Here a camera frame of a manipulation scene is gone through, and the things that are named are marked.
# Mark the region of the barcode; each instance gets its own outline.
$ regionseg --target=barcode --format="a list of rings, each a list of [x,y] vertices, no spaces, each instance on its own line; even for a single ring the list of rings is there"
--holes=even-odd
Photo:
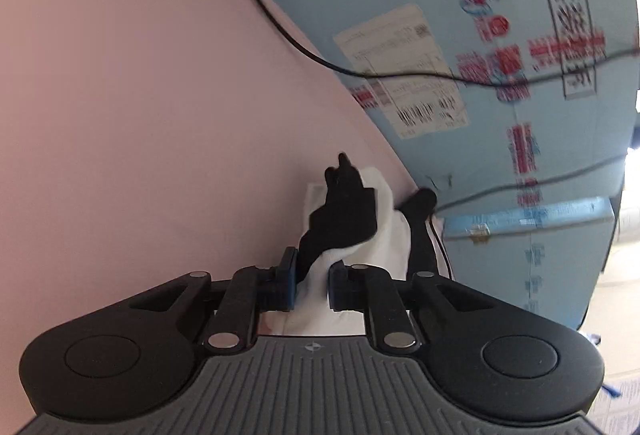
[[[456,110],[458,107],[455,98],[452,98],[451,96],[439,98],[438,104],[440,105],[440,108],[443,108],[444,110]]]
[[[389,99],[388,94],[386,94],[386,91],[382,84],[377,80],[373,80],[369,82],[369,85],[371,86],[371,90],[373,90],[373,93],[378,98],[380,105],[382,105],[383,107],[389,107],[391,105],[391,100]]]
[[[404,126],[431,123],[433,121],[433,106],[429,103],[420,103],[410,107],[398,108],[398,117],[400,117]]]

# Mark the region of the black glove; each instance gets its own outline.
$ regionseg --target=black glove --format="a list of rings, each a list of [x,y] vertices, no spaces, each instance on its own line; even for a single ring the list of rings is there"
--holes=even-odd
[[[437,202],[438,199],[433,190],[420,188],[398,207],[398,211],[404,215],[411,229],[407,279],[411,279],[412,275],[418,271],[431,271],[438,274],[436,252],[426,227],[426,220],[433,214]]]
[[[346,154],[338,155],[338,168],[324,171],[324,205],[309,216],[309,230],[300,240],[296,282],[305,279],[311,265],[329,249],[344,249],[369,240],[378,230],[376,191],[362,186],[357,168]]]

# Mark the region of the floor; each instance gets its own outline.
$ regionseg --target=floor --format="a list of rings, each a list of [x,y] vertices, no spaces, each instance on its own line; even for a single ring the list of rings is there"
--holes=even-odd
[[[588,417],[604,433],[628,435],[640,425],[640,241],[612,246],[582,330],[602,337],[605,383],[622,392],[601,391]]]

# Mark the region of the black cable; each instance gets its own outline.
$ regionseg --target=black cable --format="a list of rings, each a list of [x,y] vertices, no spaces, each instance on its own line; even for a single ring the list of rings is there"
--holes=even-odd
[[[493,188],[489,188],[486,190],[483,190],[481,192],[478,193],[474,193],[473,195],[469,195],[468,197],[464,197],[463,199],[459,199],[459,200],[454,200],[452,202],[448,202],[440,207],[438,207],[436,209],[437,212],[440,211],[444,211],[444,210],[448,210],[450,208],[454,208],[456,206],[460,206],[469,202],[472,202],[474,200],[478,200],[481,199],[482,197],[486,197],[487,195],[492,195],[494,193],[499,193],[499,192],[503,192],[503,191],[510,191],[510,190],[522,190],[522,189],[527,189],[527,188],[535,188],[537,186],[546,186],[547,184],[556,184],[558,182],[564,182],[566,180],[570,180],[570,179],[574,179],[576,177],[579,177],[580,175],[585,175],[587,173],[591,173],[592,171],[596,171],[599,168],[602,168],[604,166],[608,166],[609,164],[613,164],[616,162],[619,162],[621,160],[624,160],[626,158],[626,154],[623,155],[616,155],[615,157],[609,157],[607,159],[601,160],[595,164],[591,164],[590,166],[586,166],[584,168],[580,168],[580,170],[575,170],[575,171],[570,171],[568,173],[564,173],[562,175],[557,175],[555,177],[549,177],[548,179],[542,179],[539,180],[537,182],[534,182],[532,184],[503,184],[502,186],[495,186]]]
[[[444,248],[442,241],[440,240],[440,236],[436,231],[436,228],[433,225],[433,215],[429,215],[429,225],[431,226],[431,233],[433,233],[433,237],[436,239],[438,243],[438,248],[440,249],[440,253],[442,254],[442,258],[444,258],[444,263],[447,264],[447,272],[449,272],[449,279],[453,279],[453,273],[451,271],[451,264],[449,262],[449,255],[447,254],[447,250]]]
[[[640,53],[640,48],[633,47],[629,49],[622,49],[613,54],[608,55],[606,58],[602,58],[599,60],[595,60],[589,65],[585,65],[584,67],[572,69],[570,73],[556,72],[552,74],[547,74],[544,76],[538,76],[536,78],[523,78],[513,83],[491,83],[491,82],[482,82],[477,80],[471,80],[468,78],[463,78],[461,76],[454,76],[451,74],[445,74],[442,72],[435,71],[421,71],[421,70],[407,70],[407,71],[399,71],[399,72],[381,72],[381,73],[367,73],[367,72],[358,72],[351,69],[345,69],[344,67],[340,67],[335,65],[327,60],[313,54],[311,51],[302,46],[298,41],[290,35],[287,30],[282,27],[280,22],[277,21],[276,17],[269,11],[267,6],[262,0],[255,0],[255,3],[258,4],[264,15],[267,19],[273,24],[278,32],[287,40],[295,49],[304,54],[310,60],[315,61],[316,63],[320,63],[323,67],[327,69],[331,69],[332,71],[339,72],[340,74],[344,74],[346,76],[353,76],[355,78],[363,78],[366,80],[370,79],[384,79],[384,78],[406,78],[412,76],[420,76],[420,77],[430,77],[430,78],[439,78],[442,80],[450,80],[457,81],[461,83],[466,83],[469,85],[477,85],[479,87],[492,88],[492,89],[502,89],[502,88],[510,88],[521,86],[523,83],[528,85],[537,85],[538,83],[544,83],[547,81],[551,81],[554,79],[561,79],[566,75],[579,74],[581,72],[585,72],[589,69],[596,67],[597,65],[604,65],[610,61],[616,60],[618,58],[622,58],[624,56],[631,56],[633,54]]]

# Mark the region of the metal screw head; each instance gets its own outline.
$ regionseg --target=metal screw head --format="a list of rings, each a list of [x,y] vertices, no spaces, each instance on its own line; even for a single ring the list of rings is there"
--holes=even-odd
[[[219,332],[209,336],[207,342],[215,349],[232,349],[238,346],[240,338],[231,332]]]
[[[391,332],[385,336],[384,341],[394,349],[408,349],[415,345],[415,338],[406,332]]]

